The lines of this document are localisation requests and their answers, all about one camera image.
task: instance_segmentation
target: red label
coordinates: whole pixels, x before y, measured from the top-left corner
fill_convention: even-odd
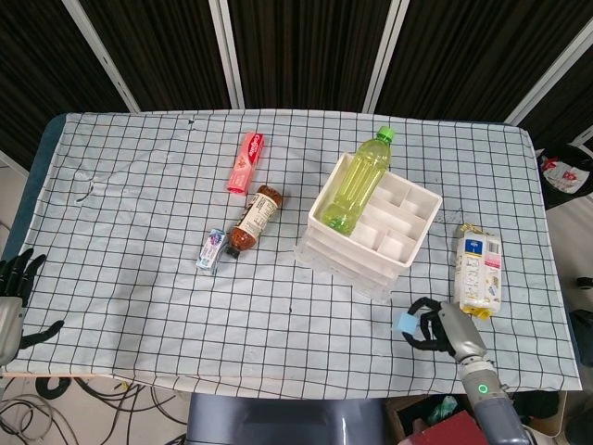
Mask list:
[[[488,267],[500,269],[500,256],[486,253],[486,257],[484,258],[484,264]]]
[[[546,170],[549,170],[549,169],[555,169],[557,160],[558,160],[558,157],[555,157],[552,159],[546,159],[544,164],[541,166],[542,170],[545,172]]]
[[[576,181],[576,175],[572,172],[564,172],[564,174],[562,175],[562,178],[564,178],[568,181]]]
[[[259,150],[261,149],[261,142],[263,141],[263,134],[255,133],[249,141],[247,154],[249,155],[249,162],[254,165],[258,160]]]

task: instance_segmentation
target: green bottle cap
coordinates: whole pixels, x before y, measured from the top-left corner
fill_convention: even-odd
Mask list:
[[[384,125],[383,127],[381,127],[379,129],[379,132],[377,132],[377,137],[379,139],[383,139],[388,144],[391,144],[391,141],[393,141],[393,136],[395,134],[396,134],[396,132],[394,132],[391,128]]]

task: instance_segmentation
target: cable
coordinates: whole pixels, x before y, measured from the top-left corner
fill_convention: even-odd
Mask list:
[[[118,419],[120,418],[120,411],[121,411],[121,406],[123,405],[123,403],[126,401],[126,395],[127,393],[132,390],[132,388],[136,388],[134,385],[130,385],[128,387],[128,389],[126,389],[125,394],[123,395],[123,397],[120,399],[120,404],[118,405],[118,407],[115,410],[115,414],[113,415],[113,422],[111,423],[111,429],[109,429],[109,434],[107,434],[107,437],[105,438],[105,440],[103,440],[101,442],[101,445],[105,445],[105,443],[109,440],[109,438],[111,437],[111,435],[113,434],[113,431],[115,431],[115,425],[118,423]]]
[[[183,445],[185,443],[185,433],[177,436],[175,439],[172,439],[165,443],[165,445]]]
[[[158,402],[158,399],[157,399],[157,391],[155,390],[155,387],[150,387],[150,397],[152,397],[152,401],[155,403],[155,408],[157,408],[160,411],[161,414],[163,414],[165,417],[167,417],[172,422],[175,422],[175,423],[177,423],[179,425],[187,425],[186,422],[182,422],[181,420],[177,420],[175,417],[173,417],[172,415],[170,415],[169,413],[167,413],[160,406],[162,403],[159,403]]]
[[[68,377],[59,377],[57,387],[50,389],[49,380],[49,377],[37,377],[35,379],[35,390],[37,390],[37,394],[47,401],[57,399],[64,394],[72,382]]]
[[[113,408],[114,410],[117,409],[116,405],[113,405],[112,403],[110,403],[111,401],[119,401],[119,400],[106,400],[104,398],[104,394],[99,393],[98,391],[95,391],[94,389],[92,389],[91,387],[88,386],[88,384],[86,384],[82,379],[76,377],[74,378],[74,381],[82,388],[82,390],[84,390],[87,394],[90,394],[91,396],[93,396],[94,398],[96,398],[99,401],[102,401],[103,403],[105,403],[105,405],[107,405],[110,408]],[[138,391],[144,389],[145,387],[141,387],[140,385],[136,385],[137,387],[140,387],[140,389],[138,389]],[[131,397],[133,397],[133,393],[127,395],[125,398],[129,399]],[[164,401],[161,401],[159,403],[153,403],[150,406],[146,406],[144,408],[138,408],[137,410],[133,410],[135,413],[141,413],[143,411],[150,411],[154,408],[158,408],[159,406],[164,405],[165,403],[172,401],[173,399],[175,399],[176,396],[170,396],[169,398],[165,399]],[[132,410],[126,409],[126,408],[121,408],[120,412],[121,413],[130,413]]]
[[[140,391],[136,391],[136,394],[133,396],[133,401],[132,401],[132,411],[128,414],[128,430],[126,432],[126,443],[127,445],[130,445],[130,430],[132,429],[132,416],[134,413],[134,406],[136,406],[136,401],[138,401],[138,394],[140,393]]]
[[[118,393],[111,393],[111,394],[106,394],[104,392],[100,392],[97,391],[94,388],[91,388],[91,386],[86,383],[84,380],[82,380],[79,377],[74,377],[74,381],[88,394],[90,394],[91,396],[95,397],[96,399],[103,399],[103,400],[109,400],[109,401],[119,401],[120,400],[120,396],[125,397],[126,399],[133,397],[133,392],[129,393],[128,390],[122,391],[122,392],[118,392]]]
[[[8,383],[6,383],[6,386],[4,387],[4,391],[6,391],[8,389],[8,387],[10,387],[10,385],[12,385],[12,382],[15,381],[16,377],[12,377],[10,380],[8,380]]]
[[[31,400],[26,400],[24,398],[34,399],[35,401],[37,401],[37,403],[35,403]],[[2,414],[5,413],[6,411],[10,410],[11,408],[14,408],[14,407],[20,406],[20,405],[24,405],[28,409],[25,411],[25,413],[19,419],[17,419],[18,427],[14,427],[11,424],[9,424],[6,421],[6,419],[4,419],[2,417]],[[0,426],[2,427],[2,429],[5,432],[7,432],[7,434],[10,434],[12,436],[17,436],[23,443],[28,443],[30,441],[43,440],[44,437],[47,435],[47,433],[50,431],[52,425],[55,425],[57,431],[59,432],[59,435],[64,440],[64,443],[66,445],[68,445],[68,441],[67,441],[66,437],[64,436],[64,432],[62,431],[62,428],[59,427],[59,423],[57,422],[57,420],[55,418],[56,414],[57,414],[57,415],[59,415],[59,417],[61,417],[62,421],[68,428],[70,434],[74,438],[74,443],[76,445],[78,445],[78,438],[74,434],[74,431],[72,430],[72,427],[70,426],[69,422],[66,420],[66,417],[64,416],[64,414],[62,414],[62,412],[60,410],[58,410],[57,408],[50,406],[46,400],[42,399],[37,394],[21,394],[20,396],[14,397],[12,399],[2,400],[0,402],[0,407],[1,407],[0,408]],[[47,427],[45,428],[45,430],[41,434],[32,437],[32,436],[27,435],[26,430],[29,427],[29,425],[32,423],[32,418],[34,417],[34,413],[36,413],[35,410],[37,410],[38,412],[45,415],[47,417],[48,421],[47,421]]]

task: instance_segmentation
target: plastic bottle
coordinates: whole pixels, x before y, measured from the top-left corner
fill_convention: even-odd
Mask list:
[[[381,127],[377,136],[356,152],[334,202],[322,214],[322,223],[342,235],[350,236],[374,188],[389,168],[394,131]]]
[[[226,253],[239,258],[243,250],[253,248],[265,229],[268,220],[282,205],[282,195],[267,185],[262,185],[243,212],[243,216],[231,231]]]

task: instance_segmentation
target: barcode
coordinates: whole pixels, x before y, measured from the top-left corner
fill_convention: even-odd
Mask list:
[[[500,244],[492,243],[492,242],[488,241],[488,252],[498,254],[499,249],[500,249]]]

